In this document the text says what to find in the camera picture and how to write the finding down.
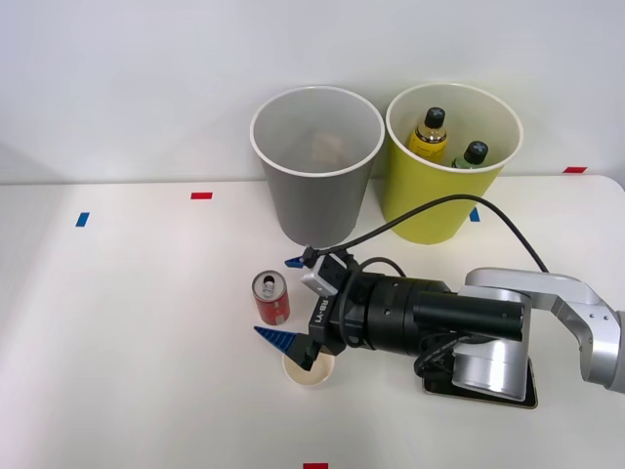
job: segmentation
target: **blue tape marker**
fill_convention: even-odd
[[[478,213],[478,208],[474,208],[471,211],[471,215],[469,215],[469,220],[471,220],[472,222],[478,222],[479,221],[479,213]]]
[[[76,222],[76,228],[85,228],[87,225],[87,220],[89,219],[89,212],[82,212],[78,217],[78,221]]]

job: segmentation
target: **blue gripper fingertip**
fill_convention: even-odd
[[[288,259],[284,261],[284,265],[286,267],[290,267],[291,269],[303,269],[304,259],[302,259],[301,257],[294,257],[293,259]]]

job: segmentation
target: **small paper cup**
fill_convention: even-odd
[[[282,356],[282,366],[284,372],[291,381],[301,386],[311,388],[319,386],[327,380],[334,371],[334,357],[326,354],[319,354],[312,364],[311,371],[305,371],[297,366],[295,362],[286,355]]]

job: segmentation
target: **can lid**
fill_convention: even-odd
[[[445,120],[445,111],[440,107],[430,107],[426,114],[425,124],[431,129],[439,129]]]
[[[252,282],[252,293],[261,301],[275,301],[286,290],[284,277],[276,271],[260,272]]]
[[[469,143],[467,150],[465,151],[465,159],[471,164],[482,164],[488,153],[488,145],[484,142],[476,140]]]

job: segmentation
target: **plastic bottle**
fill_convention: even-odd
[[[440,107],[430,107],[423,123],[410,134],[408,149],[417,156],[441,164],[447,145],[447,132],[442,127],[445,111]]]
[[[474,141],[469,143],[467,150],[463,156],[457,156],[452,162],[452,168],[458,169],[476,169],[484,163],[486,154],[488,153],[488,145],[484,142]]]

